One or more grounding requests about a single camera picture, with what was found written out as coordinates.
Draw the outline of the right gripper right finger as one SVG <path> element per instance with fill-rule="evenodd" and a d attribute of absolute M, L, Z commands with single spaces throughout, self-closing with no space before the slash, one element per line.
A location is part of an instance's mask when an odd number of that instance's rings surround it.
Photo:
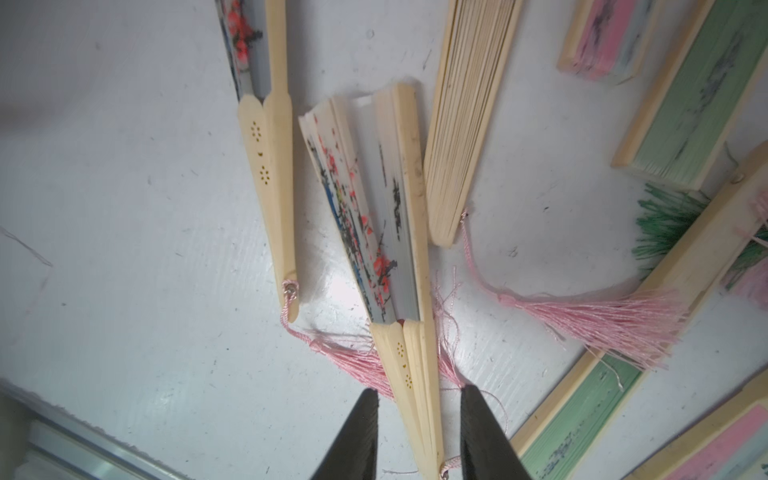
<path fill-rule="evenodd" d="M 531 479 L 482 393 L 472 384 L 461 390 L 459 445 L 464 480 Z"/>

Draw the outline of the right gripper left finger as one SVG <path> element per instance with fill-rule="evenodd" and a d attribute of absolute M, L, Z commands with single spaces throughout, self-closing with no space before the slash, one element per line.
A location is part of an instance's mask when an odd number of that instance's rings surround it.
<path fill-rule="evenodd" d="M 311 479 L 376 478 L 378 411 L 379 393 L 374 389 L 365 389 Z"/>

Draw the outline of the black print bamboo fan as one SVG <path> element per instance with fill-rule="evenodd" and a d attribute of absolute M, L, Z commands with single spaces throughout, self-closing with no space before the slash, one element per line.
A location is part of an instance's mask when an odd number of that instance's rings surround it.
<path fill-rule="evenodd" d="M 300 285 L 286 4 L 219 1 L 216 7 L 238 97 L 238 123 L 272 257 L 280 323 L 340 370 L 390 398 L 393 393 L 370 337 L 304 332 L 292 325 L 299 313 Z"/>

